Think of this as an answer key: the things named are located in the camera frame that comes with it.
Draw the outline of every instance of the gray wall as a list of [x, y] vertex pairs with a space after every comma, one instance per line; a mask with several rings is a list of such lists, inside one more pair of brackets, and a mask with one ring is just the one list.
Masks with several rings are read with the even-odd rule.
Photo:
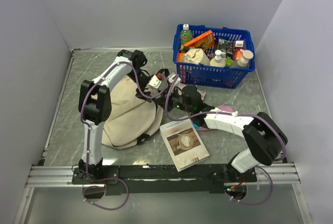
[[282, 0], [44, 0], [70, 48], [171, 47], [179, 23], [250, 30], [259, 43]]
[[332, 15], [332, 0], [283, 0], [256, 57], [315, 223], [333, 221]]
[[0, 0], [0, 216], [41, 157], [70, 53], [42, 0]]

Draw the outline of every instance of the magazine cover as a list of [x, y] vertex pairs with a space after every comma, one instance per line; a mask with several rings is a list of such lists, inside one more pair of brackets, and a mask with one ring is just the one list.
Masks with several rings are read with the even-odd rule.
[[191, 120], [164, 124], [160, 131], [178, 171], [209, 157]]

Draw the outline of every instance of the beige cloth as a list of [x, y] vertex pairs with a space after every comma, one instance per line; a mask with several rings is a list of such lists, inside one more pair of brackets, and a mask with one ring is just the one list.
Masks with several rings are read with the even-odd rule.
[[115, 149], [129, 148], [137, 144], [142, 134], [151, 136], [159, 129], [163, 109], [138, 99], [136, 89], [136, 83], [125, 76], [112, 90], [112, 110], [104, 125], [102, 144]]
[[209, 58], [202, 49], [191, 49], [182, 56], [181, 62], [209, 65]]

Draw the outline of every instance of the tabletop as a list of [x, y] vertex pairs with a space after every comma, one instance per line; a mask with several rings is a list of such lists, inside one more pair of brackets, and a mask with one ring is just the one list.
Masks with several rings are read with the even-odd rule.
[[[71, 166], [80, 160], [84, 143], [84, 127], [78, 112], [80, 85], [83, 80], [99, 76], [112, 64], [117, 53], [118, 51], [74, 51], [44, 165]], [[144, 69], [150, 74], [162, 68], [176, 73], [172, 51], [147, 51], [145, 55], [148, 63]], [[209, 105], [231, 106], [239, 113], [267, 113], [267, 105], [255, 72], [249, 73], [236, 89], [206, 86], [198, 88], [207, 93], [204, 102]], [[174, 109], [170, 115], [179, 118], [186, 113]], [[163, 116], [161, 124], [169, 121]], [[210, 153], [210, 157], [201, 163], [227, 163], [236, 153], [247, 148], [243, 138], [225, 131], [201, 131], [199, 136]], [[105, 165], [173, 164], [159, 131], [139, 146], [123, 150], [102, 146], [102, 154]]]

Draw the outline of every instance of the robotic arm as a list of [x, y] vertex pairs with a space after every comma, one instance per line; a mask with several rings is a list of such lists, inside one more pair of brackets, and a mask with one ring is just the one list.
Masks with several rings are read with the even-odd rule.
[[[101, 139], [104, 123], [111, 114], [110, 91], [125, 75], [137, 82], [137, 97], [147, 101], [153, 100], [156, 105], [163, 107], [166, 111], [179, 108], [191, 115], [212, 112], [214, 114], [201, 114], [191, 120], [200, 127], [220, 129], [244, 137], [249, 148], [236, 154], [229, 162], [228, 173], [231, 176], [239, 177], [260, 163], [271, 165], [278, 157], [282, 150], [281, 144], [263, 122], [248, 116], [236, 117], [235, 115], [217, 114], [216, 112], [220, 110], [203, 103], [196, 86], [184, 87], [182, 94], [179, 95], [175, 89], [177, 83], [180, 82], [179, 78], [177, 79], [174, 74], [169, 75], [167, 69], [162, 69], [153, 76], [147, 75], [140, 69], [146, 63], [147, 59], [143, 52], [122, 50], [118, 53], [114, 63], [99, 77], [92, 81], [85, 80], [81, 84], [79, 111], [81, 112], [81, 121], [85, 124], [85, 142], [84, 151], [79, 161], [80, 171], [88, 171], [95, 179], [99, 179], [101, 176], [103, 160]], [[161, 90], [162, 75], [168, 80], [168, 87], [164, 90]], [[150, 92], [145, 91], [147, 86], [157, 89], [160, 96], [150, 97]], [[263, 112], [260, 112], [258, 116], [279, 134], [286, 145], [288, 142], [286, 136], [273, 120]]]

